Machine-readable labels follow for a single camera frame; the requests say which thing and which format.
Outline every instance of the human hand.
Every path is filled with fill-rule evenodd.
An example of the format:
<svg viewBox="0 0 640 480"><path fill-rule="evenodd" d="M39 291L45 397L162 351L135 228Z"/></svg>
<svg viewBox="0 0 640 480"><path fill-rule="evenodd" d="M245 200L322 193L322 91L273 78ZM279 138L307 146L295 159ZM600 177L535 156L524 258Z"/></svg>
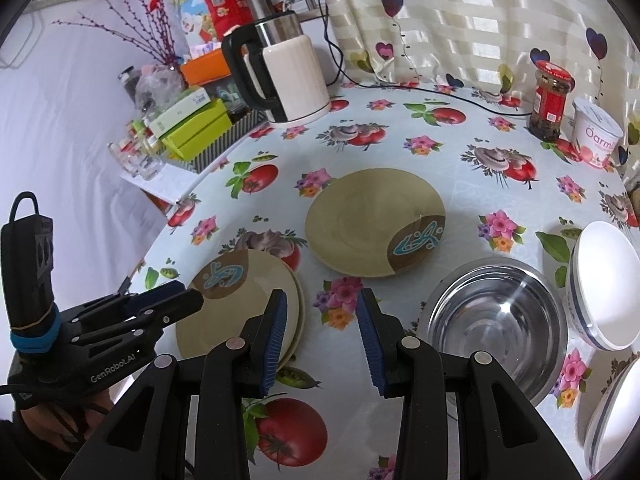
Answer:
<svg viewBox="0 0 640 480"><path fill-rule="evenodd" d="M97 404L106 410L110 410L113 407L113 401L109 396L108 390L88 397L86 400L87 402ZM74 442L75 438L72 433L69 432L69 430L67 430L59 420L57 420L56 416L51 413L50 409L56 410L71 429L76 433L78 432L78 427L74 422L73 417L59 406L54 406L52 404L49 406L38 404L28 410L21 410L20 414L22 415L22 419L29 431L31 431L31 433L37 436L40 440L49 442L62 451L69 451L69 446L65 443L65 440L68 442ZM88 429L83 435L84 439L87 440L93 434L95 428L102 422L104 415L88 408L83 408L82 411L84 412L84 420L86 420L88 426Z"/></svg>

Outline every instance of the curtain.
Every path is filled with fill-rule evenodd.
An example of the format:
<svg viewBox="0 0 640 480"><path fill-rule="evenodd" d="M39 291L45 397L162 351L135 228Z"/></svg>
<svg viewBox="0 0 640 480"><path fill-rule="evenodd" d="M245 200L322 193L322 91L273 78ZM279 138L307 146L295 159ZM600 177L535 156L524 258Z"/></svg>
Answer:
<svg viewBox="0 0 640 480"><path fill-rule="evenodd" d="M590 98L638 132L640 54L606 0L325 1L358 82L473 86L515 106L531 99L534 62L547 59L572 74L571 98Z"/></svg>

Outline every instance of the beige plate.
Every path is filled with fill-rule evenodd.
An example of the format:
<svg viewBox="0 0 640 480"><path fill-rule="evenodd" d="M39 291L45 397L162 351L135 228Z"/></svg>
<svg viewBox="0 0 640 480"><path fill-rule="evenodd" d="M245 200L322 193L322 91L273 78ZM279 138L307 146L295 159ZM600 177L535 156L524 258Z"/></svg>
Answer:
<svg viewBox="0 0 640 480"><path fill-rule="evenodd" d="M332 183L306 215L309 248L325 265L363 278L391 276L425 259L444 231L438 192L412 173L362 170Z"/></svg>
<svg viewBox="0 0 640 480"><path fill-rule="evenodd" d="M230 337L240 335L244 322L264 312L274 288L287 295L287 326L280 363L296 338L300 294L289 267L269 253L231 251L207 264L190 285L204 296L202 309L175 325L183 358L204 355Z"/></svg>

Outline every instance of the kettle handle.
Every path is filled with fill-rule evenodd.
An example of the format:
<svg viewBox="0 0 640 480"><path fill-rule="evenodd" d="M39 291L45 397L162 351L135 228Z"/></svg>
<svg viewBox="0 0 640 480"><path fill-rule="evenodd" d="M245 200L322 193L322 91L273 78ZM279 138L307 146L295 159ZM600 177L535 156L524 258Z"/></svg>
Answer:
<svg viewBox="0 0 640 480"><path fill-rule="evenodd" d="M243 45L249 51L249 63L254 69L254 74L265 97L262 97L257 91L244 62L241 53ZM262 43L253 23L238 27L231 34L225 36L222 40L222 54L245 103L251 108L263 111L280 106L278 93L262 55Z"/></svg>

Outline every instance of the tablecloth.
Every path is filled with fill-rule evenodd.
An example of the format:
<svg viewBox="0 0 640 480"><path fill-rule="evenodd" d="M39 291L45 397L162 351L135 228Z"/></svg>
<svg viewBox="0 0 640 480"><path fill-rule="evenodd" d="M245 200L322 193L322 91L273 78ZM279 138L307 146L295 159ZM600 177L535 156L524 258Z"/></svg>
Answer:
<svg viewBox="0 0 640 480"><path fill-rule="evenodd" d="M415 332L438 282L476 258L516 258L562 288L569 251L588 223L612 222L639 247L638 221L613 168L591 168L566 140L541 142L526 130L526 118L500 115L527 111L514 98L498 104L475 89L425 88L444 94L345 84L324 118L286 131L253 131L183 202L132 280L134 292L172 278L188 284L219 254L247 247L269 251L297 273L305 296L302 340L270 392L275 396L251 416L258 433L265 421L275 423L286 452L278 455L252 428L256 480L384 480L392 471L402 401L382 399L371 384L353 314L363 286ZM447 213L440 246L399 276L342 276L310 252L306 212L334 179L379 167L409 171L435 187ZM345 288L337 298L332 289L339 285ZM173 327L158 351L179 355ZM594 352L570 331L561 377L538 409L585 478L581 445L590 413L637 357L631 350ZM449 421L450 478L456 478L456 423Z"/></svg>

